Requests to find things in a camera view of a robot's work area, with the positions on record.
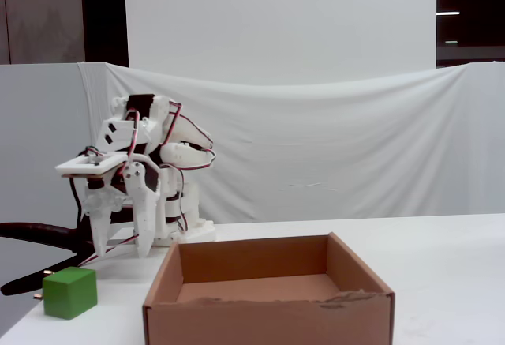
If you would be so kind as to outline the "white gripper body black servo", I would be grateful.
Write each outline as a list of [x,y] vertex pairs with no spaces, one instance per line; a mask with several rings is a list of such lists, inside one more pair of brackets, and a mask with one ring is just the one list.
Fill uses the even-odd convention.
[[146,212],[155,209],[159,181],[145,173],[108,173],[86,178],[84,211],[87,214],[120,212],[130,208]]

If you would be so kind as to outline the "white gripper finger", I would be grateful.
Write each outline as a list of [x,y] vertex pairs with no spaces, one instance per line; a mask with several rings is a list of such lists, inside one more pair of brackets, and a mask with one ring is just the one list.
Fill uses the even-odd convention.
[[147,156],[132,154],[122,176],[126,194],[132,201],[137,254],[143,258],[149,254],[155,238],[159,167]]
[[111,213],[110,209],[99,209],[89,213],[93,246],[98,257],[103,257],[107,250]]

